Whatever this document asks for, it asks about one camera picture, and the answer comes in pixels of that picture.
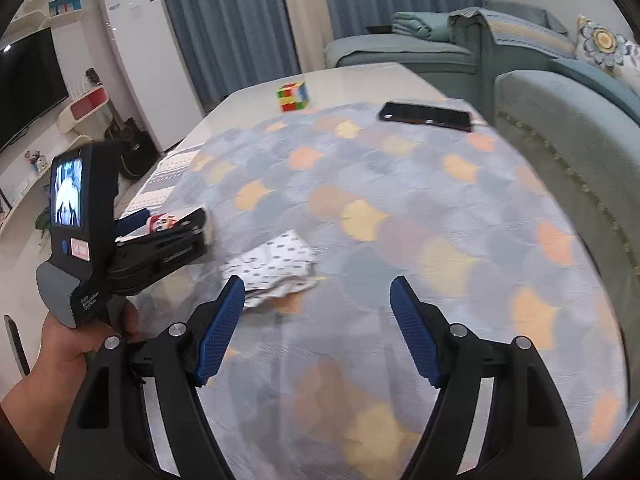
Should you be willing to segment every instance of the refrigerator door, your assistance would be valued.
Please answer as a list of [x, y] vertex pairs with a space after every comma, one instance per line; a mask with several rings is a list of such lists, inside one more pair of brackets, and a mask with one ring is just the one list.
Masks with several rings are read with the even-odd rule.
[[163, 0], [104, 0], [114, 49], [149, 133], [164, 152], [204, 114]]

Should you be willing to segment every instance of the floral pillow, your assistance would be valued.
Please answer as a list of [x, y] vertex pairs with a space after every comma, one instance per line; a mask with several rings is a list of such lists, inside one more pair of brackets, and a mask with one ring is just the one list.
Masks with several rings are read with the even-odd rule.
[[640, 96], [640, 46], [633, 41], [580, 16], [575, 57], [601, 69]]

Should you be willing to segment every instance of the teal sofa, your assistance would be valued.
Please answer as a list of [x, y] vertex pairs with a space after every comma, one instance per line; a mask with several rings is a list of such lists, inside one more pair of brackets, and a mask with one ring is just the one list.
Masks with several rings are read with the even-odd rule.
[[633, 403], [640, 400], [640, 98], [586, 63], [547, 68], [497, 77], [495, 127], [588, 248], [620, 325]]
[[544, 9], [507, 2], [487, 6], [501, 10], [471, 7], [450, 13], [449, 42], [401, 34], [332, 41], [325, 49], [326, 66], [398, 62], [445, 95], [465, 99], [491, 121], [497, 76], [544, 70], [549, 59], [573, 57], [575, 47], [562, 24]]

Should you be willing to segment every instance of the colorful puzzle cube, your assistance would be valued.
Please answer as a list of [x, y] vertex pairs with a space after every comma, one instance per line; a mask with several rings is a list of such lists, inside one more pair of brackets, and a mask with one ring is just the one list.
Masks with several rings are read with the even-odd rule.
[[306, 93], [306, 83], [289, 83], [278, 90], [278, 102], [283, 112], [302, 110], [309, 103], [309, 95]]

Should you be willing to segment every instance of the fish scale pattern tablecloth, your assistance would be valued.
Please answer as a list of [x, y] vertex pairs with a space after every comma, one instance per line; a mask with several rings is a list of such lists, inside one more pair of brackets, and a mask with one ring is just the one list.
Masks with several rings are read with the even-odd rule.
[[[295, 229], [318, 258], [319, 284], [245, 311], [220, 373], [199, 391], [238, 480], [400, 477], [437, 391], [392, 316], [398, 274], [480, 337], [535, 342], [587, 472], [622, 428], [626, 385], [616, 322], [586, 252], [491, 127], [383, 123], [379, 107], [282, 115], [178, 153], [186, 170], [159, 168], [130, 210], [204, 204], [216, 238], [203, 260], [136, 299], [143, 326], [159, 332], [187, 319], [219, 293], [222, 262]], [[159, 457], [175, 471], [148, 389]], [[478, 456], [489, 401], [483, 382], [463, 469]]]

